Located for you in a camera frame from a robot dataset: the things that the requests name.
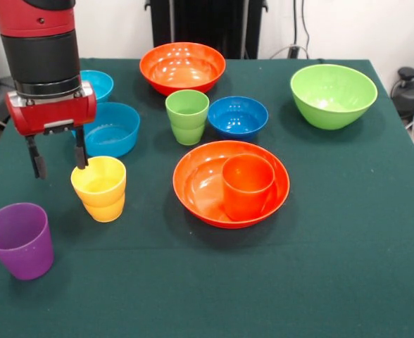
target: red robot arm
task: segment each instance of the red robot arm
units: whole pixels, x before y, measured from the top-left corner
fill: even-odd
[[[6,95],[16,130],[27,140],[35,177],[46,177],[36,134],[76,131],[76,161],[87,164],[83,125],[96,115],[91,85],[80,79],[75,0],[0,0],[0,34],[15,92]]]

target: orange bowl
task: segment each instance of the orange bowl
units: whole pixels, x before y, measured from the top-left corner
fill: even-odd
[[[163,44],[143,56],[139,69],[157,92],[169,95],[181,89],[207,92],[226,69],[219,51],[193,42]]]
[[[224,162],[239,154],[254,154],[270,162],[275,182],[260,216],[233,221],[224,210],[221,172]],[[270,217],[285,202],[290,189],[288,172],[275,155],[255,144],[230,140],[207,143],[188,152],[176,165],[172,180],[185,208],[202,221],[226,229],[249,227]]]

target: lime green bowl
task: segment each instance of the lime green bowl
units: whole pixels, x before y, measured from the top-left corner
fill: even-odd
[[[366,75],[342,65],[310,65],[298,70],[290,82],[303,117],[315,127],[343,128],[376,101],[377,88]]]

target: dark blue bowl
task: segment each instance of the dark blue bowl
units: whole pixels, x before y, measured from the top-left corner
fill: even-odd
[[[268,110],[244,96],[219,99],[208,109],[208,121],[223,139],[252,140],[268,122]]]

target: blue bowl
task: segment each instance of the blue bowl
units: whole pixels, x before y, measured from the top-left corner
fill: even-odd
[[[268,122],[260,102],[244,96],[219,99],[208,110],[208,121],[223,139],[250,141]]]
[[[115,82],[110,75],[98,70],[82,70],[80,77],[82,81],[89,81],[92,84],[98,104],[108,101],[115,86]]]
[[[137,143],[140,117],[125,104],[97,105],[96,119],[84,125],[85,144],[90,156],[120,157]]]

